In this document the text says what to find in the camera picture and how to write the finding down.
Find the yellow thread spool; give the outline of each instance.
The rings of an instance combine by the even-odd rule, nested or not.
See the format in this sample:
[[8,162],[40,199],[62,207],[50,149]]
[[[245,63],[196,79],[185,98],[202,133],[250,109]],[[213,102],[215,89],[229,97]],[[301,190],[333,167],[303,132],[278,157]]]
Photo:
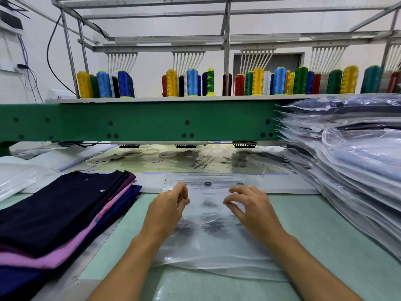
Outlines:
[[77,79],[81,98],[93,98],[92,83],[89,74],[87,72],[79,71]]
[[257,67],[253,71],[252,95],[262,95],[263,89],[263,68]]
[[343,79],[341,80],[340,94],[355,93],[357,86],[359,69],[356,65],[350,65],[343,71]]
[[177,97],[177,73],[175,70],[168,70],[166,73],[167,97]]
[[288,94],[288,86],[289,86],[289,75],[290,75],[291,71],[288,70],[287,71],[287,75],[286,75],[286,86],[284,87],[284,94]]
[[288,95],[292,95],[294,91],[295,72],[289,73],[288,79]]

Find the person's right hand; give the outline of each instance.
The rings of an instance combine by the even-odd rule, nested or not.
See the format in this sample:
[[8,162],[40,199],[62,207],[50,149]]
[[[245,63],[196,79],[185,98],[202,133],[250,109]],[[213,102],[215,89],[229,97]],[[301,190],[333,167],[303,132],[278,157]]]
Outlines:
[[[286,234],[266,192],[258,190],[255,186],[234,186],[230,192],[232,194],[224,199],[223,204],[256,238],[263,243],[269,243],[273,238]],[[232,202],[243,204],[246,211],[242,212]]]

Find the red thread spool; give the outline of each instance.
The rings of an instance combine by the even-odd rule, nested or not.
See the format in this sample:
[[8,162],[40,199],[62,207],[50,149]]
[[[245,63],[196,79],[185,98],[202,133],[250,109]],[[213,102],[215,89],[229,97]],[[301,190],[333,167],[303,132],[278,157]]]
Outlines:
[[162,85],[163,85],[163,97],[167,97],[167,79],[166,79],[166,75],[162,76]]
[[398,93],[397,90],[394,91],[394,88],[399,83],[400,73],[401,73],[401,71],[398,70],[397,72],[394,72],[393,74],[391,74],[386,93]]
[[313,77],[312,94],[319,94],[321,78],[322,78],[322,74],[315,74],[315,76]]
[[[231,96],[231,88],[233,84],[233,75],[228,75],[228,96]],[[227,96],[225,92],[225,74],[223,75],[223,96]]]
[[237,76],[235,76],[234,84],[234,95],[243,96],[245,94],[245,76],[242,74],[238,74]]

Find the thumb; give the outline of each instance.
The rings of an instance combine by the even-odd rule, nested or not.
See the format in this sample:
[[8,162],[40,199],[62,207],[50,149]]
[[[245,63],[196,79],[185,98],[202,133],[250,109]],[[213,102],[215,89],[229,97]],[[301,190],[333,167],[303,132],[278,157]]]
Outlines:
[[183,215],[184,208],[185,208],[185,206],[187,206],[189,204],[189,202],[190,202],[189,199],[183,199],[178,204],[177,210],[178,210],[178,213],[180,214],[180,216]]
[[227,203],[226,206],[233,212],[233,214],[238,217],[238,219],[242,222],[245,218],[245,213],[238,208],[238,206],[234,203]]

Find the person's left hand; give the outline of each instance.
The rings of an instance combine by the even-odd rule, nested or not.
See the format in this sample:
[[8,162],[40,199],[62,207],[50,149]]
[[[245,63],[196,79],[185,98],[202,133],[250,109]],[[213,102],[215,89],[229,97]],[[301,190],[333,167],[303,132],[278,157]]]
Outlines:
[[140,234],[163,243],[177,227],[188,204],[188,189],[184,182],[179,182],[173,190],[160,193],[148,207]]

